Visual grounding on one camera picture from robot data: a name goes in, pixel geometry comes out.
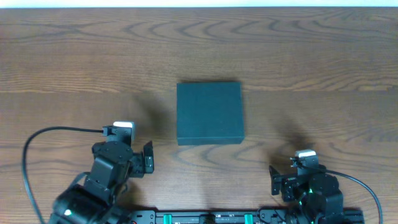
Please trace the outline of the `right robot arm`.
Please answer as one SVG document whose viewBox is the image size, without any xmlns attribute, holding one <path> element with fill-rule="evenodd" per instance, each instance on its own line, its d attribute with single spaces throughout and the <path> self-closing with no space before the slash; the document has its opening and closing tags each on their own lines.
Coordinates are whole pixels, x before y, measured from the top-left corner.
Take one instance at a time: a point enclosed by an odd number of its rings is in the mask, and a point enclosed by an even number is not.
<svg viewBox="0 0 398 224">
<path fill-rule="evenodd" d="M 343 194 L 336 177 L 316 167 L 298 166 L 294 174 L 280 174 L 269 166 L 272 195 L 293 205 L 284 215 L 288 224 L 344 223 Z"/>
</svg>

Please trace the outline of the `dark green box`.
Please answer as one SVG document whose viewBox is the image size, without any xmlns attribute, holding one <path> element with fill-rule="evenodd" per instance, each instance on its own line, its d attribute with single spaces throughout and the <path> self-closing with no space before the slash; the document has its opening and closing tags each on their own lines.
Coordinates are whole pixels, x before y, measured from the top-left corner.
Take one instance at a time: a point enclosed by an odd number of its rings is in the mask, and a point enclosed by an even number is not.
<svg viewBox="0 0 398 224">
<path fill-rule="evenodd" d="M 240 144 L 244 138 L 240 82 L 177 84 L 178 145 Z"/>
</svg>

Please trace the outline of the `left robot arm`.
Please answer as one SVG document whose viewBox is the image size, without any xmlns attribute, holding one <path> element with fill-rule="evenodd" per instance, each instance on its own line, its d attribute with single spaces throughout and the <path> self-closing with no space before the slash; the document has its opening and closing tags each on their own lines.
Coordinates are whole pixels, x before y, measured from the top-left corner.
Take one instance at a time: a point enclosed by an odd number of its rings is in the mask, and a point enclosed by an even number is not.
<svg viewBox="0 0 398 224">
<path fill-rule="evenodd" d="M 130 178 L 154 171 L 153 143 L 136 153 L 121 141 L 98 142 L 83 185 L 71 184 L 53 203 L 49 223 L 130 223 L 131 213 L 116 205 Z"/>
</svg>

